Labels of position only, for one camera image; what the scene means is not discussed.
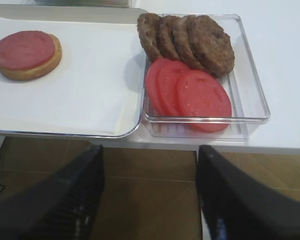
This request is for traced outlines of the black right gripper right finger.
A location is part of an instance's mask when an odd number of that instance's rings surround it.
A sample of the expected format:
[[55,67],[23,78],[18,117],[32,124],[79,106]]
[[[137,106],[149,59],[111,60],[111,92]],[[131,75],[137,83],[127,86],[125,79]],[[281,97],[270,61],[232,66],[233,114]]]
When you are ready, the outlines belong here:
[[198,149],[197,193],[212,240],[300,240],[300,202],[256,181],[210,145]]

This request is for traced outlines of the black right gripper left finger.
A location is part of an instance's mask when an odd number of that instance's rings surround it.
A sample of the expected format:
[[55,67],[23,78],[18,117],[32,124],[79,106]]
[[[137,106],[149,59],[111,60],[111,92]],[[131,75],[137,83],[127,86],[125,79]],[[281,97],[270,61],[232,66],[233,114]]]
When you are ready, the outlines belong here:
[[104,185],[103,147],[92,145],[49,178],[0,201],[0,240],[89,239]]

